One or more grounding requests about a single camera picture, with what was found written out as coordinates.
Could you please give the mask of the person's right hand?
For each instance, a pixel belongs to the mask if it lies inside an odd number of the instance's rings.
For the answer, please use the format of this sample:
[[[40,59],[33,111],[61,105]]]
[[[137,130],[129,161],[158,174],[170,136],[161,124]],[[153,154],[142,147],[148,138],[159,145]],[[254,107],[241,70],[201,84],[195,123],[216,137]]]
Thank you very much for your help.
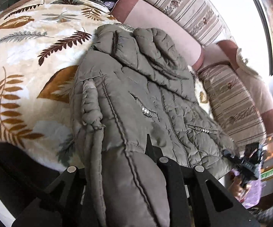
[[[240,203],[242,203],[248,192],[250,191],[251,185],[247,184],[245,187],[241,186],[242,179],[240,176],[235,176],[233,172],[229,173],[229,179],[231,185],[228,187],[228,191],[232,193],[234,198],[236,198]]]

